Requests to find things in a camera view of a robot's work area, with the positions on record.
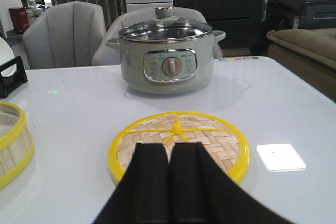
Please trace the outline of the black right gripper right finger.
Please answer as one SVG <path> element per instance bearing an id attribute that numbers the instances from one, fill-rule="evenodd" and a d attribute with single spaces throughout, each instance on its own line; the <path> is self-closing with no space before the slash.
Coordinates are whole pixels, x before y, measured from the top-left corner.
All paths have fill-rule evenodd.
<path id="1" fill-rule="evenodd" d="M 289 223 L 242 190 L 213 161 L 201 143 L 173 147 L 173 223 Z"/>

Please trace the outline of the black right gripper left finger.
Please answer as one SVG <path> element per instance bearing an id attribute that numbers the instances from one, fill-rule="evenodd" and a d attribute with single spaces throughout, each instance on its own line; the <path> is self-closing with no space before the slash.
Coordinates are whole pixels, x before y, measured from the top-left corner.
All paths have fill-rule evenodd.
<path id="1" fill-rule="evenodd" d="M 125 174 L 94 223 L 168 223 L 168 169 L 162 144 L 137 144 Z"/>

